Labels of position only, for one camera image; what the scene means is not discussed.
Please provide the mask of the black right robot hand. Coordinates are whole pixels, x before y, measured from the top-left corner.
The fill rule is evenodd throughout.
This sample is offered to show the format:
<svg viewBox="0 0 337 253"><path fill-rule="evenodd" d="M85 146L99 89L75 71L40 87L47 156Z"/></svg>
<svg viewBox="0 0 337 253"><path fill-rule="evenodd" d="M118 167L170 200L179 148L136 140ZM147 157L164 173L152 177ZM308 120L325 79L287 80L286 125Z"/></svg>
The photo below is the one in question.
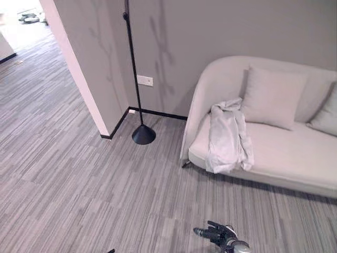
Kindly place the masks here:
<svg viewBox="0 0 337 253"><path fill-rule="evenodd" d="M237 240L237 234L230 225L222 225L214 221L207 221L206 229L193 228L193 232L200 237L209 239L211 243L219 247L226 247L230 242Z"/></svg>

